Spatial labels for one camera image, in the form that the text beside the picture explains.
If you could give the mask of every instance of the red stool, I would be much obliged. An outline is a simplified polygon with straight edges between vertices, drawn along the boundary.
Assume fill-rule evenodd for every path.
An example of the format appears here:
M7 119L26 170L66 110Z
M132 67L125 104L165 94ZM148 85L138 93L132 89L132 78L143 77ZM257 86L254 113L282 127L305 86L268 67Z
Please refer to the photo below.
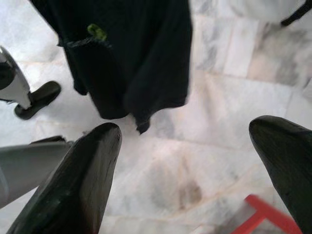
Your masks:
M271 223L289 234L302 234L295 221L288 215L283 214L256 195L249 195L245 201L256 209L256 212L246 222L240 225L232 234L249 234L264 219L268 219Z

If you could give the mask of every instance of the black robe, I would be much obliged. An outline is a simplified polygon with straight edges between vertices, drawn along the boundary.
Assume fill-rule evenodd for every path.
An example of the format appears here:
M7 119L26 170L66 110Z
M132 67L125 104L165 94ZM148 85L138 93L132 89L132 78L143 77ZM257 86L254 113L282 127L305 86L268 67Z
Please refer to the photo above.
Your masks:
M131 113L137 129L152 114L185 104L192 23L188 0L32 0L59 36L82 95L100 116ZM90 37L97 25L105 41Z

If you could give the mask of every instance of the white marble floor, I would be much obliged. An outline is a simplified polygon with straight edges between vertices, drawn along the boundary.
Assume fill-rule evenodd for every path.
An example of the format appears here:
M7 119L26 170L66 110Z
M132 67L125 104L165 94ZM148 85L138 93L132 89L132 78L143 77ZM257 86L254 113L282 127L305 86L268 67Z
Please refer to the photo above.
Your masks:
M131 117L114 121L123 144L102 234L227 234L252 214L243 202L251 193L286 212L252 147L248 124L274 115L312 128L312 102L302 92L312 64L312 33L239 18L227 0L191 5L189 102L156 113L141 136ZM62 85L60 96L29 121L1 102L0 146L53 135L76 140L105 122L89 97L73 90L56 35L28 1L0 0L0 22L0 44L31 88L48 80ZM32 192L0 210L0 233ZM279 230L264 222L254 233Z

